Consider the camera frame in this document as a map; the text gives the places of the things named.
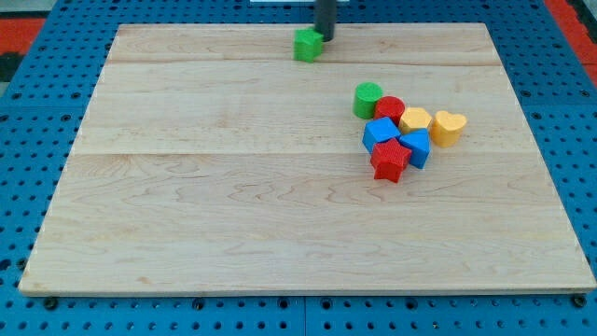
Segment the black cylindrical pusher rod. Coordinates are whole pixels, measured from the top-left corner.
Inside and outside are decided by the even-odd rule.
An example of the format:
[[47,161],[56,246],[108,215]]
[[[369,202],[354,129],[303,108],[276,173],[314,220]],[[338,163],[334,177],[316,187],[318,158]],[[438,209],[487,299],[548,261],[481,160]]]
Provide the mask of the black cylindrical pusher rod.
[[334,38],[336,21],[337,0],[314,1],[314,30],[323,36],[324,42],[329,42]]

